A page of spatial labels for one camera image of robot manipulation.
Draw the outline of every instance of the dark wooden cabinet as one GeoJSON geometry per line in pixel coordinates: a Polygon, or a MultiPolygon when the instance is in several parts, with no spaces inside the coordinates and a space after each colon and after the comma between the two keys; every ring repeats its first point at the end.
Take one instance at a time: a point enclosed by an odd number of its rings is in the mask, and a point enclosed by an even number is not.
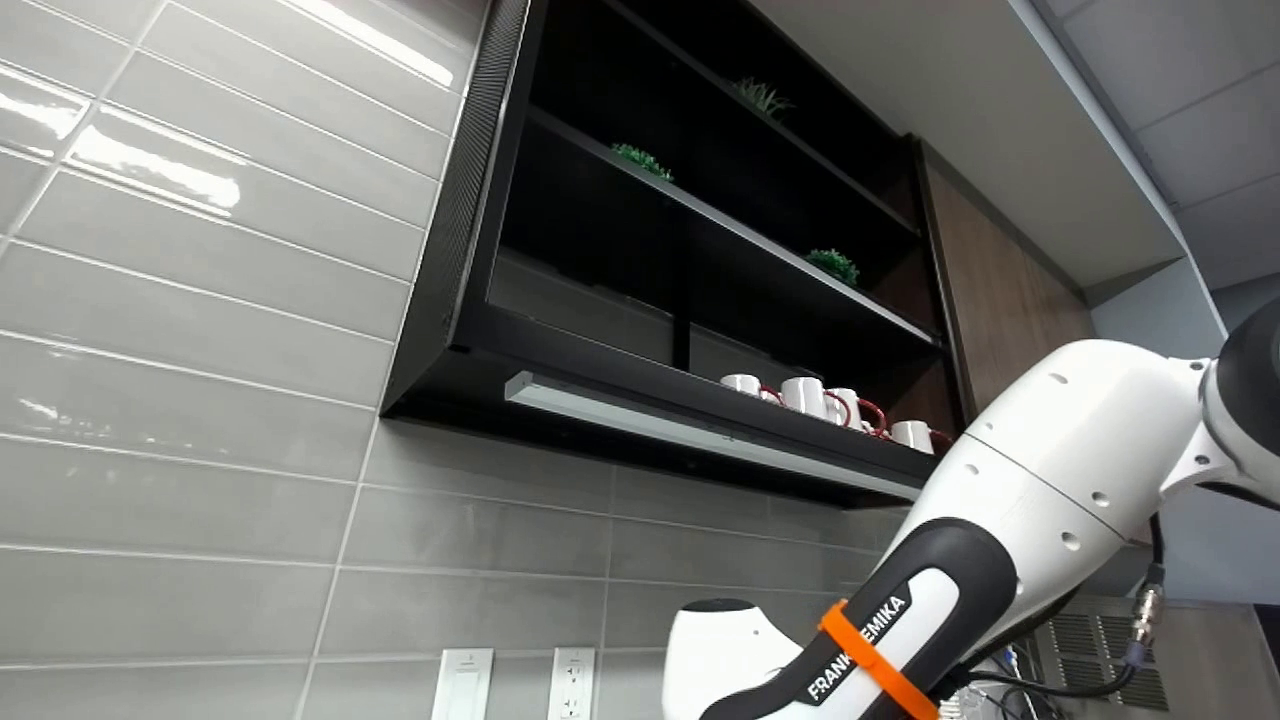
{"type": "Polygon", "coordinates": [[[954,324],[964,413],[976,414],[1050,348],[1090,335],[1079,291],[939,155],[924,155],[931,236],[954,324]]]}
{"type": "Polygon", "coordinates": [[[964,423],[931,236],[948,213],[928,221],[918,169],[918,143],[744,0],[494,0],[387,414],[908,498],[928,455],[715,381],[813,372],[897,418],[964,423]],[[786,107],[751,107],[744,78],[786,107]],[[813,247],[861,281],[821,271],[813,247]]]}

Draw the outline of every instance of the orange band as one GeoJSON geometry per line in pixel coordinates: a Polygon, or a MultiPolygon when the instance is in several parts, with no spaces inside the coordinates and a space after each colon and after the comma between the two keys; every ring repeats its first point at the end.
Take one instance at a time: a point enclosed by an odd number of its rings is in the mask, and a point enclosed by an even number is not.
{"type": "Polygon", "coordinates": [[[870,639],[863,639],[863,633],[854,633],[843,614],[843,598],[826,607],[826,614],[821,621],[821,629],[837,639],[837,646],[861,666],[868,670],[884,697],[897,700],[897,709],[902,709],[912,720],[937,720],[937,705],[902,675],[897,670],[870,639]]]}

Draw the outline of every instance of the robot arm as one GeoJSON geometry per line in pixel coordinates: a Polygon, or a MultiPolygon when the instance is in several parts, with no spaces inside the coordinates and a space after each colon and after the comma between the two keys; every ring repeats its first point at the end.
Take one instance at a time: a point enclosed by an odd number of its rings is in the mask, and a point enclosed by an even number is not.
{"type": "MultiPolygon", "coordinates": [[[[1140,539],[1159,495],[1219,478],[1280,502],[1277,409],[1280,305],[1251,315],[1219,365],[1068,342],[954,439],[881,567],[826,621],[937,693],[1140,539]]],[[[831,633],[799,646],[761,607],[693,602],[672,625],[665,716],[889,720],[902,709],[831,633]]]]}

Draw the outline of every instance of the under-cabinet light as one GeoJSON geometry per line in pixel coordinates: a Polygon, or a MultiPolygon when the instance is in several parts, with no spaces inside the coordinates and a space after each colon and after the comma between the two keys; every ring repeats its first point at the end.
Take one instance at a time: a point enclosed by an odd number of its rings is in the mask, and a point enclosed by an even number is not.
{"type": "Polygon", "coordinates": [[[762,463],[762,467],[779,467],[779,471],[794,471],[794,474],[821,474],[831,485],[847,485],[847,486],[868,486],[868,492],[884,492],[884,495],[899,495],[899,498],[914,498],[918,486],[902,486],[868,471],[853,471],[841,463],[823,463],[813,455],[794,455],[784,448],[768,448],[768,445],[751,445],[751,439],[736,439],[677,414],[661,414],[648,409],[627,409],[620,401],[598,401],[582,388],[560,385],[560,381],[545,381],[532,372],[516,372],[503,388],[507,403],[519,409],[535,409],[535,413],[552,413],[552,414],[569,414],[569,418],[582,418],[582,423],[598,423],[598,429],[614,429],[627,435],[648,435],[648,439],[665,439],[665,445],[681,445],[681,448],[701,448],[713,455],[730,455],[730,461],[747,461],[747,463],[762,463]]]}

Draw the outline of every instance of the power outlet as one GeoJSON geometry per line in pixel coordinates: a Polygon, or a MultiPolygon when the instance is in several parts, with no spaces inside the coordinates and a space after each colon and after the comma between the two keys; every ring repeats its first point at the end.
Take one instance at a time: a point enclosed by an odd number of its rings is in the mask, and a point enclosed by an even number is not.
{"type": "Polygon", "coordinates": [[[492,646],[447,646],[435,670],[430,720],[485,720],[492,646]]]}
{"type": "Polygon", "coordinates": [[[549,720],[590,720],[595,651],[556,646],[549,720]]]}

